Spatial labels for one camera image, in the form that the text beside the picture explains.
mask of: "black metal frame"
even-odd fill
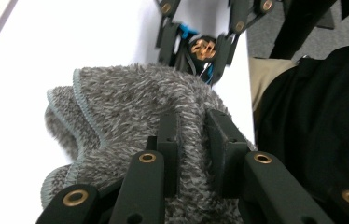
[[[163,223],[164,198],[177,194],[181,172],[178,121],[174,112],[161,115],[158,136],[148,137],[123,180],[101,192],[81,184],[63,189],[37,223]],[[333,223],[278,159],[249,150],[226,114],[208,110],[205,127],[215,191],[239,199],[244,223]]]

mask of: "black plastic bracket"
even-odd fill
[[[179,33],[179,23],[167,22],[162,28],[161,36],[157,39],[157,45],[161,48],[158,62],[162,65],[170,65],[174,50],[175,50],[175,41]]]
[[[99,192],[95,187],[81,184],[70,186],[55,195],[36,223],[90,223],[98,200]]]
[[[121,189],[123,178],[99,192],[100,199],[88,223],[106,224],[111,218]]]
[[[230,6],[230,34],[240,35],[247,25],[248,0],[229,0]]]
[[[179,4],[180,0],[162,0],[160,2],[162,17],[173,18]]]
[[[243,158],[249,151],[246,140],[227,114],[208,110],[206,122],[216,193],[223,198],[238,198],[241,190]]]
[[[268,222],[282,224],[334,223],[302,185],[273,155],[249,152],[244,158],[244,186],[239,202],[241,214],[249,204],[258,205]],[[244,223],[260,217],[244,216]]]
[[[173,111],[161,114],[157,136],[157,151],[165,159],[165,198],[174,197],[178,193],[180,181],[180,119]]]
[[[110,224],[164,222],[163,169],[163,156],[158,151],[133,156]]]
[[[232,38],[226,37],[225,35],[220,35],[217,39],[217,56],[213,62],[214,67],[213,78],[211,82],[212,85],[217,83],[222,78],[224,69],[227,64],[231,64],[233,54],[230,55],[230,52],[235,53],[236,49],[236,44],[232,45],[232,41]]]

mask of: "gray fleece hat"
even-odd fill
[[[90,184],[101,190],[124,177],[147,138],[157,135],[160,114],[180,118],[180,194],[165,200],[165,223],[241,223],[237,200],[213,191],[203,127],[208,108],[228,114],[198,77],[157,65],[77,69],[73,87],[48,92],[48,130],[74,160],[52,171],[43,183],[45,208],[61,189]]]

